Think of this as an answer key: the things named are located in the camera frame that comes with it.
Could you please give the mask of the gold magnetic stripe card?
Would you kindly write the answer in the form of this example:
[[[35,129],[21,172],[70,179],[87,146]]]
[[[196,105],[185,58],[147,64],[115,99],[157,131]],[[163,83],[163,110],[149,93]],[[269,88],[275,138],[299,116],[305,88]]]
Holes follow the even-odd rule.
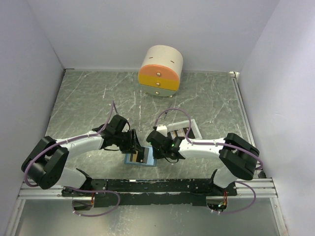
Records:
[[[134,153],[131,153],[131,154],[128,154],[127,155],[127,162],[128,163],[136,163],[137,162],[137,156],[138,154],[134,154]]]

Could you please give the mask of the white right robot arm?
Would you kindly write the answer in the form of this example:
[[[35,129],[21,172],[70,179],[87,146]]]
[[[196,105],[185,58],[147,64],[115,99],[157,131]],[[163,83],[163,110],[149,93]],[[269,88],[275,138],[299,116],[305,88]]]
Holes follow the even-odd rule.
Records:
[[[222,195],[237,179],[252,180],[259,161],[259,150],[235,133],[214,140],[187,140],[184,137],[171,139],[154,130],[146,141],[151,144],[155,159],[219,159],[223,166],[213,171],[206,190],[195,189],[195,193],[208,196]]]

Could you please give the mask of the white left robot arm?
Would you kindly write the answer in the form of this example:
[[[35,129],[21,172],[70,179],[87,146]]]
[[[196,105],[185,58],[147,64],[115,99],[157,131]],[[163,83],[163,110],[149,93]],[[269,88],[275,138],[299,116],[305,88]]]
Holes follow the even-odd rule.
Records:
[[[90,194],[91,177],[79,169],[65,166],[67,160],[93,150],[109,150],[115,145],[122,154],[143,156],[144,147],[138,141],[135,129],[124,130],[130,124],[120,115],[86,134],[68,139],[42,138],[21,166],[25,184],[49,189],[54,185],[73,187],[80,196]]]

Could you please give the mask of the blue card holder wallet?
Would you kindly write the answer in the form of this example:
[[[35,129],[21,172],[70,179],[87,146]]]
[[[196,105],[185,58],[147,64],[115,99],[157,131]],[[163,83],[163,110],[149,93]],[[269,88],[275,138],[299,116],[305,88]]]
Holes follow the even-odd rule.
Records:
[[[137,151],[136,154],[126,154],[124,163],[127,165],[155,167],[156,160],[153,157],[153,148],[143,147],[142,151]]]

